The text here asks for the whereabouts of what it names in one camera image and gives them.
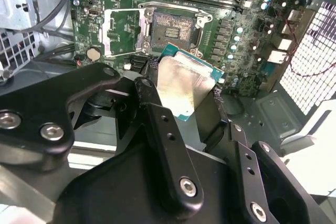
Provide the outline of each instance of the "silver screw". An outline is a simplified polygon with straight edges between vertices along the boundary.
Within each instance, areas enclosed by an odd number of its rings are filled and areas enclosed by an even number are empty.
[[[257,217],[258,220],[261,222],[266,222],[267,217],[265,211],[259,206],[257,203],[252,202],[251,203],[251,210],[253,214]]]
[[[144,48],[149,48],[149,43],[148,43],[147,41],[144,42],[144,43],[143,43],[143,47],[144,47]]]
[[[108,74],[109,76],[114,76],[114,72],[110,68],[104,68],[104,73]]]
[[[266,152],[269,152],[269,147],[266,144],[261,145]]]
[[[73,0],[72,3],[73,3],[74,6],[79,6],[80,1],[79,0]]]
[[[194,197],[196,195],[196,186],[190,179],[182,178],[180,180],[180,187],[186,196]]]
[[[145,84],[147,87],[151,87],[152,84],[147,80],[147,79],[142,79],[141,80],[143,84]]]
[[[21,124],[21,118],[17,114],[11,112],[0,113],[0,128],[11,130]]]
[[[41,129],[41,136],[46,140],[57,141],[64,136],[64,131],[57,124],[46,124]]]
[[[234,124],[233,126],[236,128],[237,131],[242,131],[242,128],[239,125]]]

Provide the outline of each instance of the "cable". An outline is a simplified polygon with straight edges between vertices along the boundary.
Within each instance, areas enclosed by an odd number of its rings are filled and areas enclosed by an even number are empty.
[[[65,10],[62,23],[59,25],[59,27],[55,31],[59,32],[64,27],[64,24],[67,21],[67,17],[69,15],[69,11],[70,11],[70,1],[68,1],[68,3],[67,3],[67,8]]]
[[[57,64],[57,65],[66,65],[71,67],[76,67],[77,64],[73,60],[63,60],[63,59],[47,59],[44,62],[51,63],[51,64]]]
[[[55,56],[68,54],[75,51],[75,45],[69,44],[63,47],[55,48],[49,52],[42,53],[34,58],[34,61],[44,61]]]
[[[41,29],[39,32],[40,33],[46,32],[46,33],[48,33],[51,36],[60,37],[62,39],[66,39],[68,41],[73,41],[74,40],[74,37],[72,35],[63,34],[63,33],[60,33],[58,31]]]
[[[31,33],[34,31],[38,31],[42,29],[45,25],[47,25],[50,21],[52,21],[57,14],[62,10],[63,6],[68,2],[68,0],[60,0],[58,5],[49,13],[47,17],[45,17],[42,21],[38,22],[35,26],[31,28],[23,29],[23,30],[15,30],[16,33]]]
[[[289,61],[289,67],[290,67],[290,71],[291,71],[292,73],[294,73],[294,74],[296,74],[297,76],[300,76],[300,77],[313,77],[313,76],[319,76],[319,75],[321,75],[321,74],[324,74],[324,73],[326,73],[327,71],[329,71],[330,69],[332,69],[332,68],[334,68],[334,67],[336,66],[336,62],[334,62],[334,63],[332,63],[331,65],[329,65],[326,69],[324,69],[324,70],[322,70],[322,71],[320,71],[320,72],[318,72],[318,73],[313,73],[313,74],[301,74],[301,73],[296,72],[296,71],[294,70],[293,66],[292,66],[292,59],[293,59],[293,57],[294,57],[294,55],[295,55],[295,52],[296,52],[296,51],[298,50],[298,48],[299,48],[298,40],[297,40],[297,38],[296,38],[296,36],[295,36],[295,33],[294,33],[292,27],[291,27],[290,24],[289,24],[289,20],[286,19],[286,18],[284,18],[284,17],[281,15],[281,13],[277,14],[276,11],[275,11],[275,14],[276,14],[276,16],[280,16],[280,17],[282,17],[282,18],[285,20],[285,23],[286,23],[286,25],[288,26],[289,32],[290,32],[291,36],[293,36],[293,39],[294,39],[295,47],[293,48],[292,52],[290,52],[290,53],[288,54],[288,57],[289,57],[289,58],[288,58],[288,61]]]

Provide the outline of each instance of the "ventilation grille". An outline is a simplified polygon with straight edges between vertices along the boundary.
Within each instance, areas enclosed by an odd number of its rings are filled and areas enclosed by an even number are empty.
[[[280,84],[291,96],[301,111],[307,115],[310,109],[329,100],[336,92],[336,68],[330,68],[336,61],[336,7],[323,2],[316,13],[295,55],[292,68],[283,74]]]
[[[33,33],[1,33],[0,36],[0,81],[13,76],[34,57],[35,37]]]

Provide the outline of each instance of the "black plastic bracket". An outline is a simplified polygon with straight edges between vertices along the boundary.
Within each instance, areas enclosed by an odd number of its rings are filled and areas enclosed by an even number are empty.
[[[266,216],[265,223],[278,223],[269,210],[256,154],[248,148],[245,132],[228,118],[219,92],[214,88],[195,111],[201,141],[206,151],[230,167],[231,213],[242,221],[260,222],[252,205]]]
[[[166,194],[161,201],[177,219],[188,219],[202,207],[204,194],[201,183],[186,150],[171,110],[162,107],[154,83],[139,77],[135,79],[140,110],[149,145],[158,154]],[[195,195],[183,191],[181,181],[187,179],[195,187]]]
[[[256,142],[252,150],[260,163],[268,204],[280,223],[332,223],[268,144]]]
[[[0,112],[18,115],[20,124],[0,129],[0,163],[38,170],[61,165],[74,142],[69,113],[77,118],[83,99],[119,80],[114,69],[96,63],[1,96]],[[43,138],[40,131],[47,124],[59,126],[63,136],[57,141]]]

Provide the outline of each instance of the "black plastic part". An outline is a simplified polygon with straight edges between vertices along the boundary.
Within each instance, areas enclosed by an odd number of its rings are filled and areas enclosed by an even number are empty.
[[[120,75],[102,63],[88,65],[0,97],[0,112],[13,112],[21,124],[0,129],[0,163],[51,170],[63,163],[74,142],[69,113],[92,94],[111,89]],[[45,124],[54,123],[64,131],[58,141],[40,134]]]
[[[187,154],[203,186],[204,205],[181,223],[237,223],[227,215],[226,165],[191,150]],[[148,144],[133,145],[70,183],[56,204],[52,224],[180,223],[163,207],[167,188],[157,164]]]
[[[144,124],[147,142],[158,154],[165,184],[165,196],[162,204],[177,219],[187,219],[195,215],[203,204],[203,189],[188,156],[179,128],[172,112],[161,106],[159,94],[154,84],[143,78],[135,79],[135,88],[139,98],[140,110],[137,117]],[[190,179],[197,193],[189,197],[180,187],[182,178]]]
[[[332,224],[268,144],[256,142],[252,150],[258,157],[270,211],[280,223]]]
[[[195,110],[199,139],[206,144],[208,152],[214,148],[224,135],[227,118],[220,100],[215,98],[214,91]]]
[[[266,223],[279,223],[269,210],[256,154],[247,147],[245,132],[239,129],[239,126],[230,123],[227,128],[228,141],[222,141],[226,150],[225,160],[230,167],[231,186],[237,187],[238,192],[238,197],[233,201],[236,203],[231,205],[232,210],[242,212],[251,223],[258,222],[251,210],[251,203],[256,202],[266,213]]]

